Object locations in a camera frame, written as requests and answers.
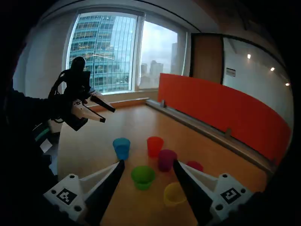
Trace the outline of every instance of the yellow cup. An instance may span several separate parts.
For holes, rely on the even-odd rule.
[[[185,193],[179,182],[173,182],[164,190],[164,204],[168,207],[176,206],[186,201]]]

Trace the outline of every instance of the pink cup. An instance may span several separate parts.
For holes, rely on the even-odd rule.
[[[172,150],[161,150],[158,154],[158,168],[161,172],[168,172],[173,166],[173,160],[177,159],[178,155]]]

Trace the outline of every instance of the table surface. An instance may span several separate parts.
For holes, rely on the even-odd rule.
[[[186,201],[173,208],[164,206],[164,188],[177,181],[171,170],[159,172],[157,160],[147,156],[146,139],[159,136],[163,148],[174,150],[178,160],[195,160],[204,167],[204,173],[218,177],[229,173],[252,192],[263,191],[266,174],[230,150],[189,129],[172,118],[146,106],[117,109],[115,113],[102,111],[106,123],[89,120],[79,131],[63,124],[58,151],[58,175],[69,173],[80,178],[101,170],[118,159],[112,142],[119,137],[131,141],[129,159],[101,225],[185,225],[196,226],[193,212]],[[139,165],[151,166],[156,178],[147,191],[139,191],[131,180],[131,171]]]

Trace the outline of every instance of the cloudy sky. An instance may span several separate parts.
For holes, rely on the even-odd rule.
[[[159,25],[144,22],[141,63],[147,64],[147,72],[149,72],[152,60],[163,64],[163,72],[170,72],[172,44],[177,40],[177,33]]]

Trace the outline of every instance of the orange partition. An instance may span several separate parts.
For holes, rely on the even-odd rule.
[[[160,76],[158,101],[231,136],[279,164],[290,138],[283,118],[261,101],[207,80],[179,75]]]

